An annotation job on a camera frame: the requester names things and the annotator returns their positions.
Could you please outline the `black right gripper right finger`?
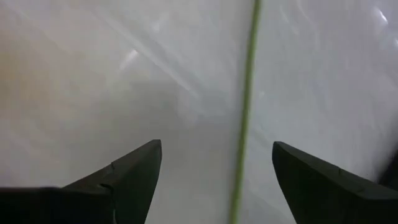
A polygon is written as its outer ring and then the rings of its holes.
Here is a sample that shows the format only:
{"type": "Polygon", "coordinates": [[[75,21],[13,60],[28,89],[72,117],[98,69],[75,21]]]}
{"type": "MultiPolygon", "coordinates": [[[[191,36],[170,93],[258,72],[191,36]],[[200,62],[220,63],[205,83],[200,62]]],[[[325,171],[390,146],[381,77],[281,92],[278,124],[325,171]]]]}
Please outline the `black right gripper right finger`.
{"type": "Polygon", "coordinates": [[[397,191],[284,142],[272,163],[296,223],[397,223],[397,191]]]}

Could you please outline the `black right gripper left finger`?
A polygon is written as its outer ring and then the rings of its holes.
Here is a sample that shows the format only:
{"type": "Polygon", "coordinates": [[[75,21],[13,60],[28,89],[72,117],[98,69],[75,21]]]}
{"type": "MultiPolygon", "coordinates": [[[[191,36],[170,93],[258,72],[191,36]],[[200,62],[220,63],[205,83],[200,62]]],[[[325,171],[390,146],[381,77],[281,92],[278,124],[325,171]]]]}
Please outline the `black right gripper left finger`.
{"type": "Polygon", "coordinates": [[[154,139],[64,187],[3,187],[1,223],[145,223],[161,162],[154,139]]]}

